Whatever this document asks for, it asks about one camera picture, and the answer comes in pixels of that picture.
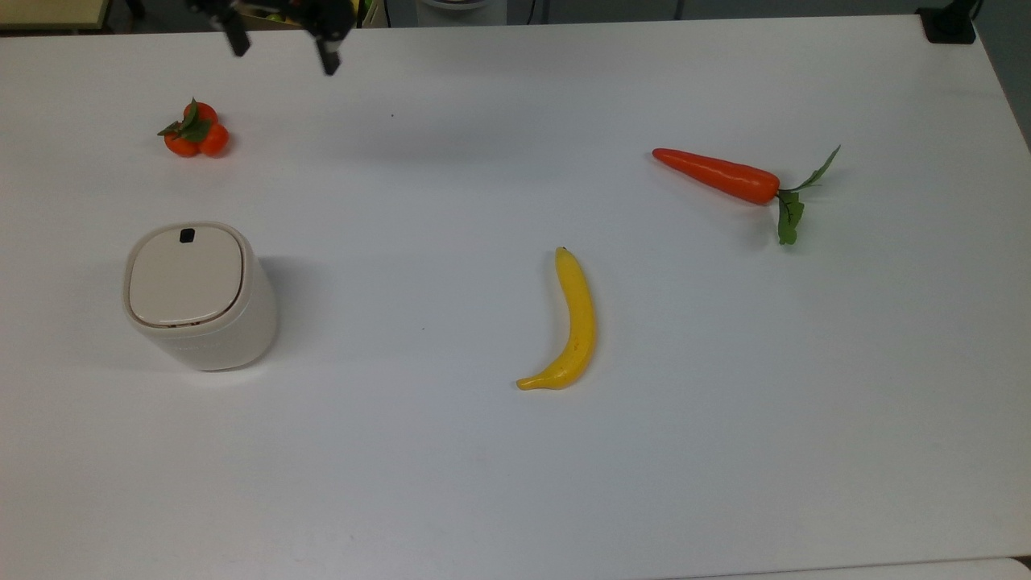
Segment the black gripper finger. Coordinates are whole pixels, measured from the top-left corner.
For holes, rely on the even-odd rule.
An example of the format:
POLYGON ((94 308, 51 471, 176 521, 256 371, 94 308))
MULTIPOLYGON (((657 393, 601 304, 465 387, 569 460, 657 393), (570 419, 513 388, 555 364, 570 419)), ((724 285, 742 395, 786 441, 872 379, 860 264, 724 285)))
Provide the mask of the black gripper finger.
POLYGON ((235 56, 246 55, 251 43, 235 1, 187 1, 185 7, 194 14, 203 15, 217 31, 224 33, 235 56))
POLYGON ((291 1, 295 19, 313 37, 326 76, 340 65, 339 48, 358 25, 353 1, 291 1))

